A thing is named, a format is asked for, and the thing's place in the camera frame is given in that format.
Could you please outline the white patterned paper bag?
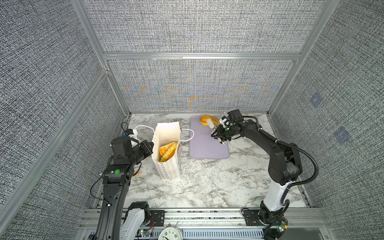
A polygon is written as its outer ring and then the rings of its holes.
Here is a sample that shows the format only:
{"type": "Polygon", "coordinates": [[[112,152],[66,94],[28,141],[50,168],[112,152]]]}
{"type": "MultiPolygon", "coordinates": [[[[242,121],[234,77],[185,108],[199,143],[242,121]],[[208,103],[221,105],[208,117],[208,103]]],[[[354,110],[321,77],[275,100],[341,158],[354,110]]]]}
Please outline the white patterned paper bag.
{"type": "Polygon", "coordinates": [[[156,128],[139,125],[137,128],[149,128],[153,131],[152,160],[162,180],[178,179],[181,177],[182,143],[191,141],[195,132],[191,129],[182,129],[179,122],[158,123],[156,128]]]}

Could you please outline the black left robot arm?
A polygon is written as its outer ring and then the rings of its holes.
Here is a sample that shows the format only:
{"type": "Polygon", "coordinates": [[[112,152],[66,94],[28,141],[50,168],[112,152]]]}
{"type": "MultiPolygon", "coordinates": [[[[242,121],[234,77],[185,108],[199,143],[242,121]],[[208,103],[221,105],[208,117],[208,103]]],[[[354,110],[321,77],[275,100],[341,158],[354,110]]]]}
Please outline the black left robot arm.
{"type": "Polygon", "coordinates": [[[135,175],[134,166],[151,156],[154,143],[122,136],[111,142],[113,155],[101,175],[103,180],[102,209],[93,240],[118,240],[124,202],[135,175]]]}

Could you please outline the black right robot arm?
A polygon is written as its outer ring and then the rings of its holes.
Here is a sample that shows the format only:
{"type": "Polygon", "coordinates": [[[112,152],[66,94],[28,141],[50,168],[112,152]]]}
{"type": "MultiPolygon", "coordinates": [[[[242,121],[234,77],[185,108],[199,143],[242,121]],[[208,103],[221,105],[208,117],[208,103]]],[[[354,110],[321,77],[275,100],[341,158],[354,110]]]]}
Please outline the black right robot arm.
{"type": "Polygon", "coordinates": [[[246,138],[268,154],[271,183],[259,210],[259,221],[267,228],[284,218],[290,204],[286,198],[290,189],[312,182],[319,174],[318,163],[309,153],[294,143],[286,143],[273,137],[264,130],[257,117],[243,116],[239,110],[235,110],[219,120],[209,116],[204,116],[201,120],[203,125],[213,130],[211,137],[221,144],[246,138]],[[303,172],[301,155],[312,162],[314,172],[308,179],[299,181],[303,172]]]}

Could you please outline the striped twisted bread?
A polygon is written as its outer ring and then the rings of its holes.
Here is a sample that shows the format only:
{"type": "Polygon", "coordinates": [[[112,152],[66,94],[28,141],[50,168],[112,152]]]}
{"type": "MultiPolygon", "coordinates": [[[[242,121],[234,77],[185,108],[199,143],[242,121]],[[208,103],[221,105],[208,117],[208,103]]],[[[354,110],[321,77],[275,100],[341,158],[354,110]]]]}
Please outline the striped twisted bread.
{"type": "Polygon", "coordinates": [[[177,147],[178,142],[171,142],[167,145],[161,146],[159,148],[159,153],[161,155],[159,162],[164,163],[172,158],[175,154],[175,151],[177,150],[177,147]]]}

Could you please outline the small round bun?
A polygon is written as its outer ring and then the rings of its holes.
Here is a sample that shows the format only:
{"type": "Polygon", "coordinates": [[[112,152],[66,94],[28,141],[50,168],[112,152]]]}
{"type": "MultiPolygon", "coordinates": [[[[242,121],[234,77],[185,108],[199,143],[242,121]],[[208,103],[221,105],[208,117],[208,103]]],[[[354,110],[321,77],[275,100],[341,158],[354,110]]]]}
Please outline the small round bun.
{"type": "Polygon", "coordinates": [[[206,123],[206,120],[207,119],[210,119],[210,116],[209,115],[204,115],[200,118],[200,123],[203,125],[203,126],[208,126],[207,123],[206,123]]]}

